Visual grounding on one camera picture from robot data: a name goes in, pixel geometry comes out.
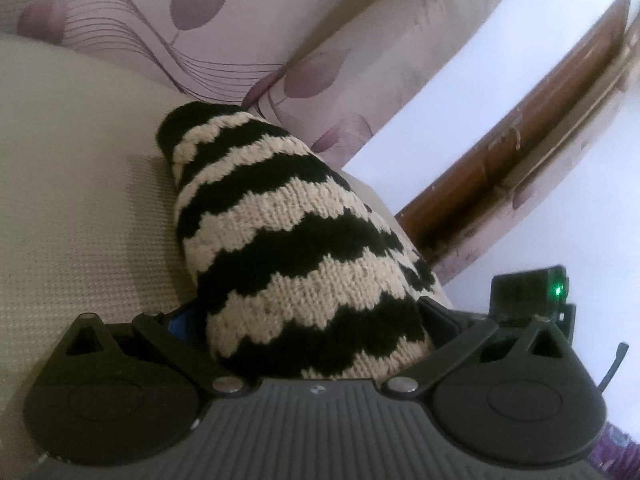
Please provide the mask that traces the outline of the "black white knitted garment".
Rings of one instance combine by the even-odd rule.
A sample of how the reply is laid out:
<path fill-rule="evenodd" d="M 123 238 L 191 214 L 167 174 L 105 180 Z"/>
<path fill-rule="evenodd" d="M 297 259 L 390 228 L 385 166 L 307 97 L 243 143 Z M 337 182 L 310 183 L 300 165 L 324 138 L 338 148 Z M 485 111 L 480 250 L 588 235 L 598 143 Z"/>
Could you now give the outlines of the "black white knitted garment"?
<path fill-rule="evenodd" d="M 382 382 L 433 349 L 435 274 L 349 182 L 291 133 L 235 105 L 190 102 L 156 134 L 195 330 L 243 378 Z"/>

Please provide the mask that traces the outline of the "purple patterned clothing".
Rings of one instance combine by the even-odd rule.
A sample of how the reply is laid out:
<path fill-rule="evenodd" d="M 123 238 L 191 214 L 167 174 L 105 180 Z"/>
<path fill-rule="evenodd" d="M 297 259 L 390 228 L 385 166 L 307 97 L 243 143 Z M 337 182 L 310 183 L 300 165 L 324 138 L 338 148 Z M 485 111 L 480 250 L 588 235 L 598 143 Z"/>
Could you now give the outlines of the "purple patterned clothing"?
<path fill-rule="evenodd" d="M 589 456 L 590 464 L 609 479 L 640 479 L 640 445 L 629 434 L 607 422 Z"/>

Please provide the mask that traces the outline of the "black box green light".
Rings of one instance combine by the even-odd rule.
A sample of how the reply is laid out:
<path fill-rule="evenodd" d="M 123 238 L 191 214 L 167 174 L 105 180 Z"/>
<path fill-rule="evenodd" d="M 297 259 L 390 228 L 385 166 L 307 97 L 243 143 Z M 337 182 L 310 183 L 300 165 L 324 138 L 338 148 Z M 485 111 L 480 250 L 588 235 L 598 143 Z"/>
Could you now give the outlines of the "black box green light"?
<path fill-rule="evenodd" d="M 564 266 L 496 275 L 491 281 L 489 314 L 501 322 L 528 322 L 548 318 L 571 344 L 576 306 L 567 302 L 570 291 Z"/>

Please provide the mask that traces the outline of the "cream woven bed mat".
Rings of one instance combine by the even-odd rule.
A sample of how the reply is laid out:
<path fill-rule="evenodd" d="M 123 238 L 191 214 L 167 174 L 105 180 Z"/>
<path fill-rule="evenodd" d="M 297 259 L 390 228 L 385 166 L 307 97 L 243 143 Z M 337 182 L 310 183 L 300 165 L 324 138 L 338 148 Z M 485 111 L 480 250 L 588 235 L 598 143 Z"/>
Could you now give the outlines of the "cream woven bed mat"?
<path fill-rule="evenodd" d="M 27 393 L 78 315 L 175 318 L 214 363 L 193 326 L 177 190 L 156 140 L 187 102 L 96 58 L 1 39 L 2 477 L 444 478 L 456 452 L 426 408 L 372 379 L 241 377 L 247 393 L 214 399 L 183 439 L 126 465 L 63 462 L 29 437 Z"/>

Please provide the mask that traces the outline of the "mauve leaf-print curtain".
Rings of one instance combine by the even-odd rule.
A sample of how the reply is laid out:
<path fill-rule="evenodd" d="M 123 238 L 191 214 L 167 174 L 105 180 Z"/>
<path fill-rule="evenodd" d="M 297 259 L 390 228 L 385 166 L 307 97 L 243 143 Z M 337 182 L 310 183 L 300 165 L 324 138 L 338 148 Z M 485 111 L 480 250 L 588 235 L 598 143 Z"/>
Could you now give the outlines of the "mauve leaf-print curtain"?
<path fill-rule="evenodd" d="M 248 108 L 341 167 L 502 2 L 1 0 L 1 29 Z"/>

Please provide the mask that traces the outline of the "brown wooden bed frame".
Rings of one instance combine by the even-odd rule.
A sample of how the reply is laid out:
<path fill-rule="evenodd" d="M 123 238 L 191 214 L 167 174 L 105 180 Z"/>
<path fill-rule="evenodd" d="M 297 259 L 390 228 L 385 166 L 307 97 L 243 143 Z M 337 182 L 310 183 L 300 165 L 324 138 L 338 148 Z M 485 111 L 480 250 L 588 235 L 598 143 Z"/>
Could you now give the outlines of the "brown wooden bed frame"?
<path fill-rule="evenodd" d="M 398 212 L 442 283 L 522 222 L 612 124 L 639 77 L 639 17 L 614 0 L 494 128 Z"/>

